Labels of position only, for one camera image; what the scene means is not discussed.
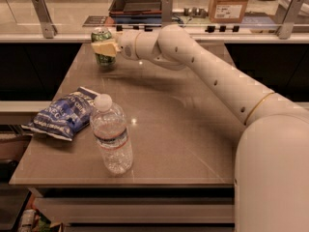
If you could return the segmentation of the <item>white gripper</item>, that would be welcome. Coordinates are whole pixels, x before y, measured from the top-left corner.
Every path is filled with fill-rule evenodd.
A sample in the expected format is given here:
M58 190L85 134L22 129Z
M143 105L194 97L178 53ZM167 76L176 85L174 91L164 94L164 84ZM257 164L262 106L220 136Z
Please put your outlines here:
M96 54L115 57L120 51L129 60L138 60L136 53L136 41L139 32L135 30L119 31L114 34L116 39L91 43L92 49Z

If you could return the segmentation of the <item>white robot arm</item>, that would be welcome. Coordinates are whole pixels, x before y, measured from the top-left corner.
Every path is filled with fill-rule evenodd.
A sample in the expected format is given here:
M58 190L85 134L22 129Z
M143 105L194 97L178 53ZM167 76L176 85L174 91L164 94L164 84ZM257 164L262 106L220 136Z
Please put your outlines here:
M309 232L309 111L201 47L178 25L92 44L170 70L191 68L246 126L235 159L236 232Z

